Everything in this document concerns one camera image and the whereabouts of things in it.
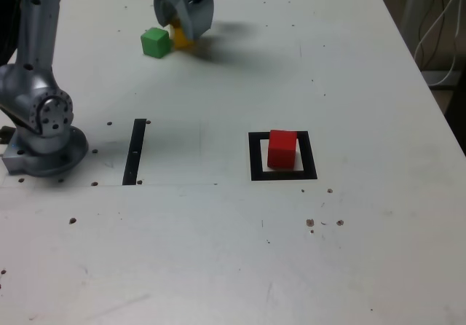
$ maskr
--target white square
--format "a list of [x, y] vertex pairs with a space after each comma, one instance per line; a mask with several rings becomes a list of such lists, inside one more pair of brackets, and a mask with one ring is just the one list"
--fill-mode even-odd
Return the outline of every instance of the white square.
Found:
[[288, 170], [285, 168], [270, 168], [267, 166], [267, 155], [269, 152], [269, 139], [261, 139], [261, 159], [263, 172], [288, 172], [288, 171], [304, 171], [303, 161], [301, 159], [301, 150], [299, 148], [299, 141], [296, 140], [296, 157], [294, 160], [294, 169]]

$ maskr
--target table surface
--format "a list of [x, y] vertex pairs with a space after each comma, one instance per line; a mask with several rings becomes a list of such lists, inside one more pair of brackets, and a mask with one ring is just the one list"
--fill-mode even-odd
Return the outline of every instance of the table surface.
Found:
[[[61, 1], [55, 77], [98, 153], [0, 166], [0, 323], [465, 324], [465, 157], [383, 1], [215, 4], [157, 60], [152, 0]], [[270, 129], [309, 132], [318, 180], [251, 182]]]

